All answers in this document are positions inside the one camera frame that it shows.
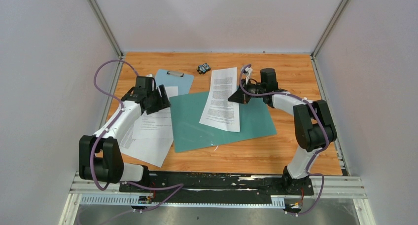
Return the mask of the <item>printed text paper sheet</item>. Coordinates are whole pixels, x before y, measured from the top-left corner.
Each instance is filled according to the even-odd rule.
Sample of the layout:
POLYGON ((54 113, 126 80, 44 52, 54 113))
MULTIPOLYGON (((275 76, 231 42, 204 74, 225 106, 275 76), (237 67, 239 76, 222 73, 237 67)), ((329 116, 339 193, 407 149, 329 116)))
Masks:
POLYGON ((237 90, 237 68, 214 70, 210 90, 199 123, 228 132, 240 132, 238 103, 228 102, 237 90))

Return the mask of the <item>green file folder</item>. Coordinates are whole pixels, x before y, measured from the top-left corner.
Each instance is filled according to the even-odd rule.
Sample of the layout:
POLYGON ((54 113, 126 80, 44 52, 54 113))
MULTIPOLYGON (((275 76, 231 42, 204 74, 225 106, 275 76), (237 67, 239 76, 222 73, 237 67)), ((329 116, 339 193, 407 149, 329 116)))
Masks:
POLYGON ((273 136, 277 134, 268 107, 261 99, 230 108, 206 108, 208 92, 170 98, 175 152, 273 136))

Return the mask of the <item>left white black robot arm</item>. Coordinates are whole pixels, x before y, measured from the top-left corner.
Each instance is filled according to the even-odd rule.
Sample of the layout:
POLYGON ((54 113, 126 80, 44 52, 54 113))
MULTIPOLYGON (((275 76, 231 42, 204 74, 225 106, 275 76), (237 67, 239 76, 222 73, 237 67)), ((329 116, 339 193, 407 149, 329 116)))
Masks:
POLYGON ((170 107, 164 85, 157 85, 153 77, 138 76, 136 84, 117 98, 118 110, 93 135, 79 140, 79 176, 84 180, 116 184, 132 181, 139 192, 151 186, 147 166, 125 163, 120 146, 128 138, 134 122, 145 113, 150 115, 170 107))

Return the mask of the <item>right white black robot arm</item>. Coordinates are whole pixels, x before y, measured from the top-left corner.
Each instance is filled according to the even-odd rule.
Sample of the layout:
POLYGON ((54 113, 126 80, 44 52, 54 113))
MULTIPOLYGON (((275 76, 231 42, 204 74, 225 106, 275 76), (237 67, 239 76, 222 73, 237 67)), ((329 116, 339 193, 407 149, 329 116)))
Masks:
POLYGON ((317 156, 336 140, 335 124, 325 100, 312 101, 279 88, 272 68, 262 69, 260 81, 252 82, 252 71, 250 64, 242 67, 239 86, 228 101, 247 104, 252 98, 260 98, 270 108, 293 117, 298 147, 283 170, 281 187, 284 192, 294 194, 301 188, 301 181, 311 175, 317 156))

